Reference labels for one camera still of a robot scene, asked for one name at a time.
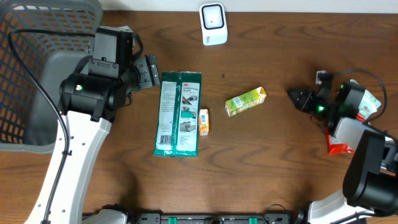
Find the red snack bag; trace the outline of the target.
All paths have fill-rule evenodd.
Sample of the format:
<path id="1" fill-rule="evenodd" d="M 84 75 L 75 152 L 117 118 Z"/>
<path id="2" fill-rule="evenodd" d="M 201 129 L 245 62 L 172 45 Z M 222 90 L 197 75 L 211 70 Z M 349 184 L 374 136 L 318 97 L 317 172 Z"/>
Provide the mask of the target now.
<path id="1" fill-rule="evenodd" d="M 328 153 L 332 154 L 342 154 L 342 153 L 354 153 L 354 149 L 349 147 L 347 144 L 337 140 L 330 134 L 326 135 L 326 142 L 328 144 Z"/>

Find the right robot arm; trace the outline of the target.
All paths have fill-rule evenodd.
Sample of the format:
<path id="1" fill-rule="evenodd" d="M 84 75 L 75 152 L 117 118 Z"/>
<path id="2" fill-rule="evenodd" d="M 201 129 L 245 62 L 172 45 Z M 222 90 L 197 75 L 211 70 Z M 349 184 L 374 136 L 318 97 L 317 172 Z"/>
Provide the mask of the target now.
<path id="1" fill-rule="evenodd" d="M 369 96 L 357 82 L 344 82 L 330 98 L 336 75 L 319 71 L 318 90 L 289 88 L 287 94 L 301 112 L 324 124 L 324 132 L 354 151 L 342 188 L 301 210 L 297 223 L 366 223 L 368 217 L 397 215 L 397 138 L 358 119 Z"/>

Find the green white snack bag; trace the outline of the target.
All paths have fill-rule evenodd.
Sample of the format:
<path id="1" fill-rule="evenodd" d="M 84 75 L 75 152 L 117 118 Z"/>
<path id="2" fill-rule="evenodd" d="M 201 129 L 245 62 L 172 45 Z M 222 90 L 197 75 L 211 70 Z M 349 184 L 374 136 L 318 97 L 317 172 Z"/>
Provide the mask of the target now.
<path id="1" fill-rule="evenodd" d="M 162 74 L 154 155 L 196 157 L 202 73 Z"/>

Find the green juice carton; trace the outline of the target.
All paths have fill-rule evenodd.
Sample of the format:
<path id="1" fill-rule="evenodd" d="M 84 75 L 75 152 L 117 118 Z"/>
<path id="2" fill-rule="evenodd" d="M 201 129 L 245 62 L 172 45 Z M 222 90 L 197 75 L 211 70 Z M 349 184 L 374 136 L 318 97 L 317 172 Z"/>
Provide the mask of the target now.
<path id="1" fill-rule="evenodd" d="M 229 117 L 260 105 L 267 98 L 267 93 L 262 86 L 227 100 L 225 110 Z"/>

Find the orange juice carton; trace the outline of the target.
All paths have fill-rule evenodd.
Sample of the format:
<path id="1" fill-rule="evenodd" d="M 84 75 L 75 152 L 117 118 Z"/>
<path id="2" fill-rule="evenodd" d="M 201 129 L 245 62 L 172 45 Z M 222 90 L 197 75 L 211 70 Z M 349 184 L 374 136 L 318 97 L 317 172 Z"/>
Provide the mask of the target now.
<path id="1" fill-rule="evenodd" d="M 207 136 L 210 130 L 210 120 L 207 109 L 201 109 L 199 112 L 199 134 Z"/>

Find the light green tissue pack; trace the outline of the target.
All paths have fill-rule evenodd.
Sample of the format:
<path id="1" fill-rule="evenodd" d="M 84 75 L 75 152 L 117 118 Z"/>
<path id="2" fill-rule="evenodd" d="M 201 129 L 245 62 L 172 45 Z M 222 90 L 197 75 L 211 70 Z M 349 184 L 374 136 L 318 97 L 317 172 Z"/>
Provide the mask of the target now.
<path id="1" fill-rule="evenodd" d="M 368 119 L 373 113 L 377 112 L 381 102 L 356 80 L 351 79 L 350 84 L 349 99 L 353 103 L 353 108 L 357 109 L 359 114 Z"/>

